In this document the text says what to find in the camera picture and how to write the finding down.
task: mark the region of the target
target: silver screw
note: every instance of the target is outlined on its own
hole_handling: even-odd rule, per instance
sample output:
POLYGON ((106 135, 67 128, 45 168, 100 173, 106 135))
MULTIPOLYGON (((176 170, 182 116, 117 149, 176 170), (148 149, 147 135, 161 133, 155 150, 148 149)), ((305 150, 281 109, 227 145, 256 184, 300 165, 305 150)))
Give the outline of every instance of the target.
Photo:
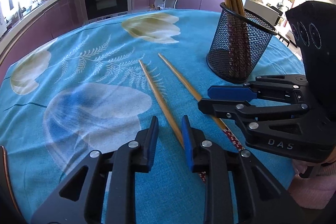
POLYGON ((90 157, 91 158, 97 158, 99 156, 99 151, 98 150, 93 150, 90 152, 90 157))
POLYGON ((202 142, 202 146, 203 147, 210 147, 212 145, 212 142, 208 141, 208 140, 205 140, 202 142))
POLYGON ((240 151, 240 154, 241 154, 241 156, 244 157, 244 158, 248 158, 249 156, 251 156, 251 152, 250 152, 249 150, 246 150, 246 149, 240 151))
POLYGON ((137 141, 131 141, 128 143, 128 147, 135 148, 138 147, 139 143, 137 141))
POLYGON ((250 129, 257 129, 259 127, 258 123, 257 122, 251 122, 249 124, 249 128, 250 129))

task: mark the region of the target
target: mesh pen holder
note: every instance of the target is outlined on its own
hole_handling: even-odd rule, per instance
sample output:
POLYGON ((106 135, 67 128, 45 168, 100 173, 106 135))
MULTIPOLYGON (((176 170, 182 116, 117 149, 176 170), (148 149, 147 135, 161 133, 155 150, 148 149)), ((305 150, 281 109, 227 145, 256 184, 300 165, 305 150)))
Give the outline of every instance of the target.
POLYGON ((243 17, 220 4, 222 13, 207 64, 220 78, 243 83, 263 55, 276 29, 265 19, 245 9, 243 17))

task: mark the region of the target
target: pink sweater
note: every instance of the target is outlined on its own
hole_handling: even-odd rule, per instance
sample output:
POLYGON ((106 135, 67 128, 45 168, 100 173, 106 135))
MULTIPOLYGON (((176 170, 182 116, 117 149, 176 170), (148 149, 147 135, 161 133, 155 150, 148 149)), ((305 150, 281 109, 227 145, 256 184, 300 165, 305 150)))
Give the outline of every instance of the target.
MULTIPOLYGON (((306 167, 304 165, 298 167, 296 164, 294 163, 296 172, 304 173, 306 167)), ((321 166, 317 176, 313 178, 303 179, 296 175, 288 188, 298 205, 308 209, 323 209, 335 190, 336 162, 325 167, 321 166)))

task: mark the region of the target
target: white fern print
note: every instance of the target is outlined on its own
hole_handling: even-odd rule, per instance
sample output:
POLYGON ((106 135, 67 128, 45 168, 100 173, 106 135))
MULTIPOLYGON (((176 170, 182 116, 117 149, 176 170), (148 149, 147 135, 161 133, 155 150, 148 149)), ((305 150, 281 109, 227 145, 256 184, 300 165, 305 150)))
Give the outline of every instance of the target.
MULTIPOLYGON (((147 79, 139 65, 139 59, 143 59, 144 55, 142 55, 139 59, 127 60, 135 51, 135 48, 132 48, 132 50, 126 54, 115 56, 121 49, 123 49, 125 44, 112 51, 104 52, 109 46, 110 39, 111 37, 109 36, 103 45, 78 54, 77 52, 79 49, 87 42, 87 36, 83 42, 81 42, 62 60, 62 71, 58 80, 67 74, 69 69, 68 61, 77 59, 78 63, 76 69, 70 76, 65 78, 65 80, 81 74, 86 65, 90 63, 91 67, 93 67, 93 71, 89 74, 89 76, 82 80, 81 83, 88 81, 93 76, 101 75, 101 77, 95 80, 95 82, 98 83, 105 80, 105 82, 107 81, 107 84, 111 84, 112 82, 119 80, 117 85, 128 83, 130 87, 135 86, 137 89, 143 90, 149 89, 150 87, 147 79)), ((159 77, 159 73, 152 76, 152 78, 155 79, 158 89, 163 95, 166 95, 162 79, 157 79, 157 77, 159 77)))

